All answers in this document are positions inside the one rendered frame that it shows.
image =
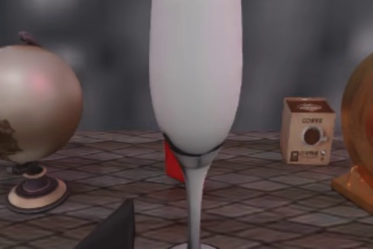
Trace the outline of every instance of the blurry background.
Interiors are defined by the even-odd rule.
[[[244,74],[234,130],[280,129],[285,96],[324,96],[373,49],[373,0],[242,0]],[[0,0],[0,45],[27,30],[85,94],[81,129],[157,129],[148,83],[150,0]],[[339,114],[336,130],[340,129]]]

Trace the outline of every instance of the table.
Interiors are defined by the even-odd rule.
[[[136,249],[185,241],[185,189],[164,175],[160,133],[79,132],[44,164],[71,196],[46,214],[12,213],[4,201],[20,178],[1,169],[0,248],[73,248],[130,197]],[[203,241],[220,249],[373,248],[373,217],[330,189],[349,167],[338,137],[329,166],[289,166],[277,132],[231,134],[207,176]]]

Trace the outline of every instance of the red box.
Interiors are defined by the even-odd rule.
[[[164,141],[164,153],[166,155],[166,175],[180,182],[185,182],[180,164],[173,154],[167,141]]]

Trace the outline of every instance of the white glass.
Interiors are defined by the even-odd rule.
[[[241,0],[152,0],[150,91],[186,183],[189,241],[200,245],[208,168],[227,137],[242,80]]]

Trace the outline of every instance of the brown box lid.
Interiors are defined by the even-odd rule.
[[[335,113],[325,99],[285,98],[292,113]]]

